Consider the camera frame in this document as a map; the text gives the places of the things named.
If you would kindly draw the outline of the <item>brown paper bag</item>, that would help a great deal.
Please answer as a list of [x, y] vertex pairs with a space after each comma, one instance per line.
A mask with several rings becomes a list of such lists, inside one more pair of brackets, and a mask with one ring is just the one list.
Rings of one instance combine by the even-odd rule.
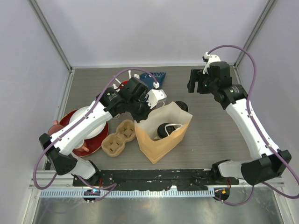
[[146, 120], [135, 122], [140, 150], [156, 164], [183, 140], [191, 120], [175, 102], [154, 109]]

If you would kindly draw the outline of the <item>brown pulp cup carrier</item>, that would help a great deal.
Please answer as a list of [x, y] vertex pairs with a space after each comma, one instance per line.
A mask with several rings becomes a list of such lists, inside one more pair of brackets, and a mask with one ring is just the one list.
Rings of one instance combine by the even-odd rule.
[[108, 156], [117, 157], [125, 149], [126, 143], [135, 138], [135, 123], [127, 119], [117, 126], [116, 133], [108, 135], [102, 141], [101, 147]]

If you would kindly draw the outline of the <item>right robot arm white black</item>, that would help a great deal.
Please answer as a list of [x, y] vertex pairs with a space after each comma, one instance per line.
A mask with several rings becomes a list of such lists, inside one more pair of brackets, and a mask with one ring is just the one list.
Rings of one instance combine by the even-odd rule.
[[187, 84], [189, 93], [211, 93], [215, 101], [236, 123], [250, 152], [248, 161], [223, 160], [212, 165], [211, 179], [216, 184], [224, 183], [228, 177], [244, 179], [256, 184], [280, 177], [292, 156], [269, 137], [253, 109], [247, 108], [247, 92], [240, 84], [233, 84], [227, 62], [213, 62], [207, 71], [192, 69]]

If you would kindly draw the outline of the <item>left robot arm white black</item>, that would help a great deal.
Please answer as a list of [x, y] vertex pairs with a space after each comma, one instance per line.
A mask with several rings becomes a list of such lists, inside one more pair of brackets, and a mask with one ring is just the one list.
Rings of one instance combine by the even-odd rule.
[[146, 119], [150, 112], [147, 94], [147, 85], [133, 77], [119, 91], [112, 87], [103, 90], [83, 114], [60, 131], [40, 136], [40, 143], [56, 173], [77, 175], [87, 185], [95, 186], [100, 175], [91, 162], [73, 154], [74, 148], [95, 128], [118, 114], [129, 112], [136, 121]]

